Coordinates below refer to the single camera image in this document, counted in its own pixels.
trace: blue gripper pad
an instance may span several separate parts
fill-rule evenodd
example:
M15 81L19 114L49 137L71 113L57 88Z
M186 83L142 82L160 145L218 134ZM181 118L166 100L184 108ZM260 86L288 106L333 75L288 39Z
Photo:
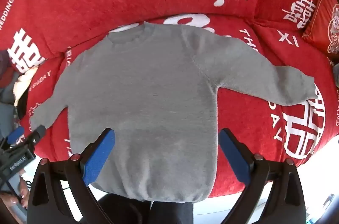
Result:
M7 136L7 143L9 145L15 144L16 140L20 138L21 135L24 134L24 129L22 126L18 127L17 129L13 130L10 135Z
M111 129L84 165L84 174L82 179L84 180L86 186L96 181L108 156L113 150L114 145L115 133Z
M224 130L219 133L219 144L238 181L248 186L251 181L250 166Z

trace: sweater's right sleeve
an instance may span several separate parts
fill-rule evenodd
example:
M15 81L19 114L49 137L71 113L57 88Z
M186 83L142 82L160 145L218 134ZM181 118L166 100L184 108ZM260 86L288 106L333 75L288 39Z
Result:
M79 55L64 70L55 85L52 96L34 110L34 115L30 118L32 131L40 125L45 126L47 129L50 128L61 111L72 102L72 89L74 89L73 85L81 68L82 59L83 54Z

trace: sweater sleeve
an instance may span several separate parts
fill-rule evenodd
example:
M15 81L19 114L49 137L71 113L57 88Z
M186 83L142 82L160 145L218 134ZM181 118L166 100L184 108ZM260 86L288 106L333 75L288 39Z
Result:
M282 106L317 98L314 78L290 66L274 66L240 39L201 28L182 28L194 63L212 86L225 87Z
M72 85L76 81L82 60L83 54L61 74L52 96L34 110L34 115L30 118L32 131L40 125L50 128L61 111L72 102Z

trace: person's leg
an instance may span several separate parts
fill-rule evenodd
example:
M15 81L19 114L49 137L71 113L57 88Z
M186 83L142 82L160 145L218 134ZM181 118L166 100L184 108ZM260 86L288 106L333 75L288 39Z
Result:
M147 224L151 202L107 194L98 203L114 224Z
M193 203L154 202L147 224L193 224Z

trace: gray sweater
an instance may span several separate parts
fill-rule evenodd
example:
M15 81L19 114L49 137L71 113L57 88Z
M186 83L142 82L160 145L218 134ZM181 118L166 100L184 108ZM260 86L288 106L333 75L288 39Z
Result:
M116 145L93 185L138 200L197 202L217 166L217 90L280 105L315 98L314 79L275 67L239 39L145 23L77 57L31 118L52 126L68 107L74 153L109 127Z

